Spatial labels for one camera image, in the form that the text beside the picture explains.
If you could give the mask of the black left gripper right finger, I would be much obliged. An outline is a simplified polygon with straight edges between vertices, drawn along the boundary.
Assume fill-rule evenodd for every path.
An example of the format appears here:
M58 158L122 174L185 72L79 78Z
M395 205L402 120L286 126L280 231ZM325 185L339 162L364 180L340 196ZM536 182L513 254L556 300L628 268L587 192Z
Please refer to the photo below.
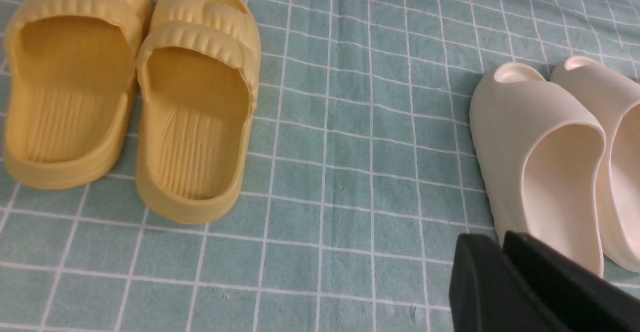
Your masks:
M569 329L640 329L637 298L532 235L507 231L503 250L542 302Z

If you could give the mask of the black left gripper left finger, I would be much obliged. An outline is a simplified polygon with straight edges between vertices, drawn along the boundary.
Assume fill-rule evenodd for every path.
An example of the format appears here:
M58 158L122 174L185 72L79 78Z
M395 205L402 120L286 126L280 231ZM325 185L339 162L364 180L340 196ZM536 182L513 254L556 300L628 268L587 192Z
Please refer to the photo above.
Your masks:
M457 237L448 295L455 331L570 330L484 234Z

